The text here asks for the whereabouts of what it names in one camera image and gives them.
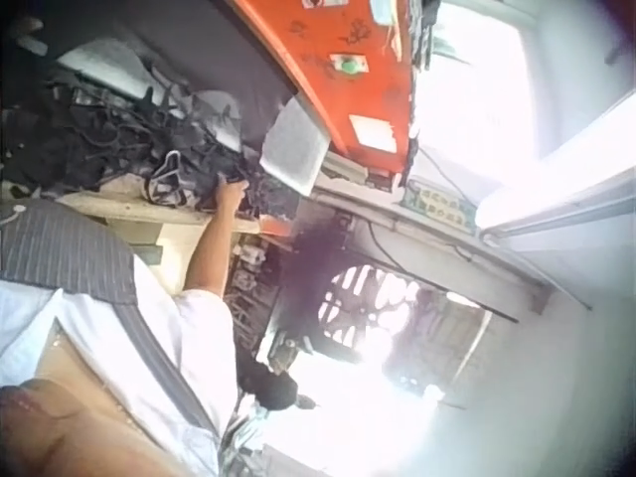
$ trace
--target bright light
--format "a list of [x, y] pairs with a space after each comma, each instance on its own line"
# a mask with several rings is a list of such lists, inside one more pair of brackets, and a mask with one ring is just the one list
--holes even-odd
[[367, 331], [365, 341], [356, 347], [356, 351], [360, 352], [366, 364], [380, 367], [393, 346], [394, 342], [387, 330], [372, 328]]
[[468, 298], [461, 296], [459, 293], [455, 293], [454, 291], [446, 293], [446, 298], [460, 305], [470, 306], [471, 308], [481, 308], [481, 306], [477, 303], [473, 303]]
[[[519, 30], [442, 2], [435, 32], [436, 42], [461, 61], [433, 55], [430, 70], [418, 76], [415, 115], [420, 144], [500, 183], [524, 177], [537, 159], [537, 141]], [[421, 175], [426, 175], [429, 164], [422, 165], [426, 169]]]
[[570, 197], [636, 167], [636, 93], [594, 121], [548, 157], [541, 174], [500, 189], [477, 210], [491, 229], [557, 207]]
[[285, 411], [267, 426], [266, 442], [334, 477], [393, 469], [421, 442], [443, 392], [423, 397], [396, 389], [377, 369], [300, 353], [291, 376], [320, 407]]

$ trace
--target hand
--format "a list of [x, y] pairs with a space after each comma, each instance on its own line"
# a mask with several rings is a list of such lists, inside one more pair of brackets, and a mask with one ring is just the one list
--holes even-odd
[[245, 189], [248, 181], [233, 182], [228, 184], [226, 176], [219, 174], [219, 188], [217, 189], [217, 209], [234, 215], [239, 208], [242, 198], [245, 197]]
[[15, 20], [9, 26], [9, 36], [11, 38], [20, 38], [24, 35], [29, 35], [30, 33], [37, 32], [38, 30], [42, 30], [44, 24], [42, 20], [37, 18], [23, 16]]

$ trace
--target sign board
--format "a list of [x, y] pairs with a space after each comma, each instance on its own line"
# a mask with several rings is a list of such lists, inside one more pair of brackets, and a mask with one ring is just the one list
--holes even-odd
[[477, 233], [475, 206], [421, 179], [406, 181], [400, 205], [470, 236]]

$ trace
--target gray suspender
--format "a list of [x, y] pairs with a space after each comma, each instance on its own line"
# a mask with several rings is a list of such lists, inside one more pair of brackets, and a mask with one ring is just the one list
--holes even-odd
[[130, 341], [183, 417], [219, 432], [137, 307], [134, 255], [106, 227], [60, 204], [27, 200], [0, 207], [0, 279], [85, 293], [112, 305]]

